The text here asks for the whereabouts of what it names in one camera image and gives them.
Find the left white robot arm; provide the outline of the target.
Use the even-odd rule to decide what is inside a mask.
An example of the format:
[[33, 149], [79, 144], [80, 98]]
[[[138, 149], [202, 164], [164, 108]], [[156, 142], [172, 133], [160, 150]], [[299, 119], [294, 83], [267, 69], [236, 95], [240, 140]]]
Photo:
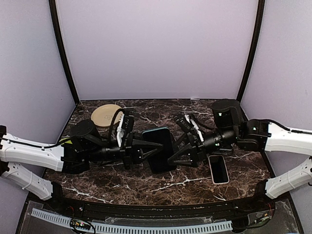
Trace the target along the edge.
[[82, 120], [70, 130], [69, 138], [54, 145], [20, 139], [0, 128], [0, 176], [22, 189], [31, 192], [41, 200], [49, 200], [57, 212], [69, 208], [63, 198], [62, 186], [45, 180], [29, 171], [22, 164], [36, 165], [65, 174], [81, 174], [90, 169], [90, 162], [122, 161], [124, 168], [161, 152], [162, 144], [148, 142], [134, 137], [132, 127], [125, 129], [117, 141], [101, 137], [95, 124]]

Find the dark smartphone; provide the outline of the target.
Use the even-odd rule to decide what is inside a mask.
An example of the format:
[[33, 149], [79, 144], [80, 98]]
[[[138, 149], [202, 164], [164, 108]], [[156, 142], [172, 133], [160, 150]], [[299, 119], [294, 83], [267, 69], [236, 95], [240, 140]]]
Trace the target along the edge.
[[153, 174], [166, 173], [176, 169], [175, 165], [168, 163], [168, 159], [174, 154], [171, 133], [168, 127], [145, 130], [142, 132], [141, 137], [144, 141], [161, 145], [155, 148], [156, 151], [147, 159]]

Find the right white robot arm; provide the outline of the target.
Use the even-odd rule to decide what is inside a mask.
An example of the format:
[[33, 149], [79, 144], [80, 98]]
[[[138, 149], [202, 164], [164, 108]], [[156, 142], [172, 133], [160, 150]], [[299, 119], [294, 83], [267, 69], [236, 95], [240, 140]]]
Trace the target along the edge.
[[192, 117], [181, 114], [175, 117], [176, 124], [184, 132], [176, 145], [181, 142], [185, 145], [168, 158], [169, 165], [197, 167], [199, 162], [208, 161], [208, 154], [231, 144], [246, 151], [307, 155], [299, 166], [257, 184], [254, 197], [249, 200], [249, 208], [254, 212], [266, 206], [268, 198], [275, 199], [312, 179], [311, 131], [289, 128], [270, 119], [244, 120], [240, 103], [235, 99], [217, 100], [211, 109], [216, 128], [205, 135]]

